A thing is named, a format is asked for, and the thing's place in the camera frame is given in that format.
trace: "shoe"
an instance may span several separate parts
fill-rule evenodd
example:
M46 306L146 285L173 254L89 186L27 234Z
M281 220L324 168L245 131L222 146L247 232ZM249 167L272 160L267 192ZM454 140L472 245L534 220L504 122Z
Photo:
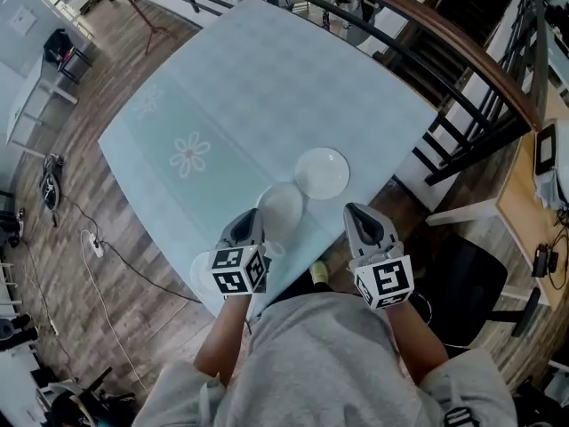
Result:
M312 283L326 283L328 284L328 279L330 278L330 274L328 272L328 268L324 264L323 261L316 261L314 264L310 266L310 276L312 277Z

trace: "light blue tablecloth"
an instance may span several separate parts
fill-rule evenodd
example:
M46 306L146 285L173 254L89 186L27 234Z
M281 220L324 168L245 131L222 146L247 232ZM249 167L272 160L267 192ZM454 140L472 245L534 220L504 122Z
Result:
M131 97L100 146L133 210L190 288L195 257L298 158L337 149L350 181L306 201L271 265L260 312L342 233L342 209L368 203L437 112L360 51L293 14L245 0L182 46ZM217 314L219 300L202 299Z

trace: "sleeve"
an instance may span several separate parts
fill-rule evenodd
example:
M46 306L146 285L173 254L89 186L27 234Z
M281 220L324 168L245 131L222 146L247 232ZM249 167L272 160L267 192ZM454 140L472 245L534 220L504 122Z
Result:
M205 375L189 362L166 366L133 427L210 426L225 387L219 377Z
M420 388L442 409L441 425L453 425L470 415L479 422L472 424L481 427L517 426L514 400L485 350L470 350L448 360L430 372Z

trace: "wooden handrail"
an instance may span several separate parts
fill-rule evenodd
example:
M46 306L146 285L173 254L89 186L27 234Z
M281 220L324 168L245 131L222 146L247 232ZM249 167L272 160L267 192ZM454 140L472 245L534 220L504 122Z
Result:
M390 10L421 25L434 36L449 44L469 63L470 67L502 97L505 103L521 116L532 129L540 130L542 121L538 109L513 78L462 30L433 9L416 0L377 0Z

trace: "white plate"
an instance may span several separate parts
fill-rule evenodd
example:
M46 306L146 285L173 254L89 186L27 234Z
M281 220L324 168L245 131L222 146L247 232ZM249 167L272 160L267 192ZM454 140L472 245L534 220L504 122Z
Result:
M204 252L199 254L194 262L192 262L192 267L189 270L189 278L192 281L192 289L195 290L197 296L201 299L216 299L220 298L223 300L223 294L221 294L213 275L207 271L207 260L210 253Z
M280 242L288 238L302 218L302 194L293 183L276 183L257 202L263 219L265 239Z
M299 158L294 177L308 197L330 199L338 196L348 185L348 162L336 150L312 149Z

